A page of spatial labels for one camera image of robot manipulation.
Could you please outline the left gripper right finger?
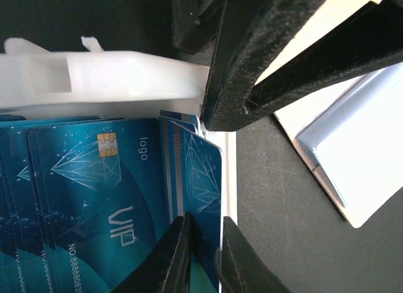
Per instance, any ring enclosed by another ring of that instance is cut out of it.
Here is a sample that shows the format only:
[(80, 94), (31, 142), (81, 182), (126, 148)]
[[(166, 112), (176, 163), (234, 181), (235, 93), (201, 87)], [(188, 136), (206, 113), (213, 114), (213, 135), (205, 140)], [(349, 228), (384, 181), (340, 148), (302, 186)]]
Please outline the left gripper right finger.
[(215, 270), (223, 292), (289, 292), (264, 264), (229, 216), (224, 217), (222, 247), (215, 253)]

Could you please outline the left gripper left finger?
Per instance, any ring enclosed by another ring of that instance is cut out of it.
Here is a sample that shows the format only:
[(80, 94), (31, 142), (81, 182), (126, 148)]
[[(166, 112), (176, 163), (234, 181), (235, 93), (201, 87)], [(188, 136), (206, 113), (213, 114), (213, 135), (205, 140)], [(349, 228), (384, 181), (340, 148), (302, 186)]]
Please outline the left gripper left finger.
[(192, 216), (171, 223), (147, 258), (113, 292), (189, 292)]

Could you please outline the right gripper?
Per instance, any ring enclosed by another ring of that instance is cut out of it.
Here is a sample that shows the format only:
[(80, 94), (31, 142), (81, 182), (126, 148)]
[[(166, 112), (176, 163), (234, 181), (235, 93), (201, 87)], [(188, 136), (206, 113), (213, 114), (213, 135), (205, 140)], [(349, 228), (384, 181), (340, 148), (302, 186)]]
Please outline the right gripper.
[(324, 2), (171, 0), (176, 49), (201, 52), (218, 33), (201, 111), (208, 130), (239, 130), (319, 89), (402, 61), (402, 0), (382, 0), (260, 79)]

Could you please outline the blue VIP card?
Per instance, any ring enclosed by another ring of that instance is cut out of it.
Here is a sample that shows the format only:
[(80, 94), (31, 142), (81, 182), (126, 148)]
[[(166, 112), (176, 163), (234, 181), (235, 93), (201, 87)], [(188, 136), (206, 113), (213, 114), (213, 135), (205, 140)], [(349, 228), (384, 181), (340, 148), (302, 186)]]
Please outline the blue VIP card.
[(220, 248), (222, 154), (220, 148), (169, 120), (169, 153), (176, 176), (176, 213), (189, 213), (193, 263), (191, 292), (220, 292), (215, 254)]

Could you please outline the tan leather card holder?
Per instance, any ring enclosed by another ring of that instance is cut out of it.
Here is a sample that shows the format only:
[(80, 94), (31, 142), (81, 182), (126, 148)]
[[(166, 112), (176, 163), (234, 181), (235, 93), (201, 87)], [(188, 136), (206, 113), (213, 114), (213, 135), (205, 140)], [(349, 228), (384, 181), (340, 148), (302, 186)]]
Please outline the tan leather card holder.
[(359, 228), (402, 187), (402, 64), (333, 84), (277, 110), (293, 147)]

